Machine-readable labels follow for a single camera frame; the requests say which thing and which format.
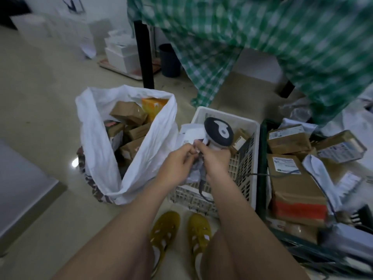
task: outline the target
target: black trash bin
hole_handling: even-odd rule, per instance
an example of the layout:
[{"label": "black trash bin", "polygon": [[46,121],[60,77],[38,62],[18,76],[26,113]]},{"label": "black trash bin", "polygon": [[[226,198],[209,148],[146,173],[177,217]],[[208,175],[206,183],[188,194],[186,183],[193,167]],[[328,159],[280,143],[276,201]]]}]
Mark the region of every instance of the black trash bin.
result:
[{"label": "black trash bin", "polygon": [[170,43],[159,46],[162,75],[175,78],[180,75],[180,61]]}]

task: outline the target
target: beige floor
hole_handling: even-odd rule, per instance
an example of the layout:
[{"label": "beige floor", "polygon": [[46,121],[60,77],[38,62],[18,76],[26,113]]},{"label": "beige floor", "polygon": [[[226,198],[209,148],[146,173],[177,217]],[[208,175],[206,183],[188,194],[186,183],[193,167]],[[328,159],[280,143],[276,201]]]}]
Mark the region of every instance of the beige floor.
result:
[{"label": "beige floor", "polygon": [[[87,86],[112,88],[142,82],[104,70],[93,60],[53,41],[30,46],[16,31],[0,27],[2,138],[44,172],[69,189],[12,245],[0,268],[1,279],[49,279],[120,208],[98,203],[77,169],[71,167],[79,143],[75,97]],[[175,94],[177,123],[187,123],[195,109],[189,104],[197,91],[183,74],[177,79],[155,76],[156,89]],[[278,118],[277,106],[289,100],[274,93],[271,83],[232,73],[212,108],[261,122]],[[185,223],[189,211],[164,201],[159,214],[176,210],[182,216],[177,240],[167,253],[156,279],[191,279]],[[213,229],[218,227],[212,221]]]}]

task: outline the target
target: open white bag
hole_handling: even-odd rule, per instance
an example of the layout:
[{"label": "open white bag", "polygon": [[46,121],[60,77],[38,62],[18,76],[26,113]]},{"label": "open white bag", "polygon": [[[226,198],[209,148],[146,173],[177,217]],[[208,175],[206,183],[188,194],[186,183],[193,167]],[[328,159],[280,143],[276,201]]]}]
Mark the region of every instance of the open white bag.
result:
[{"label": "open white bag", "polygon": [[[117,101],[136,102],[142,98],[169,99],[154,119],[135,159],[123,180],[110,145],[103,121],[118,121],[109,113]],[[89,87],[75,99],[78,117],[82,122],[81,144],[85,167],[101,193],[116,204],[131,202],[145,183],[154,178],[167,155],[174,150],[178,135],[175,123],[175,96],[165,91],[123,85],[112,89]]]}]

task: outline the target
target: yellow shoe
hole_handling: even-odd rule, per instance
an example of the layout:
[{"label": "yellow shoe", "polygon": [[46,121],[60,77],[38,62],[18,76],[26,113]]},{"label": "yellow shoe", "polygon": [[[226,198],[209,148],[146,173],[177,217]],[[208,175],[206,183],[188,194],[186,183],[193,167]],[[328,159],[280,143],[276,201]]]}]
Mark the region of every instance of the yellow shoe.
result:
[{"label": "yellow shoe", "polygon": [[158,271],[166,250],[175,240],[176,234],[180,227],[180,215],[175,211],[168,211],[158,218],[150,232],[150,243],[159,249],[160,255],[156,266],[152,271],[152,277]]},{"label": "yellow shoe", "polygon": [[204,253],[208,243],[210,242],[211,236],[210,224],[204,216],[197,213],[190,216],[188,221],[188,241],[195,279],[200,278],[200,272],[196,271],[195,259],[198,254]]}]

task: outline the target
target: person's left hand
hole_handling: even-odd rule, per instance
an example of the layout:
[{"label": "person's left hand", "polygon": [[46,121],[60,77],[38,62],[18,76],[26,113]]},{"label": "person's left hand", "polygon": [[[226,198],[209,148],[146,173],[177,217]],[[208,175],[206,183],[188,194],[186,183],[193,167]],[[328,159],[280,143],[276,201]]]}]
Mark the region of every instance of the person's left hand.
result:
[{"label": "person's left hand", "polygon": [[190,143],[170,152],[154,181],[170,191],[186,179],[196,157],[198,153]]}]

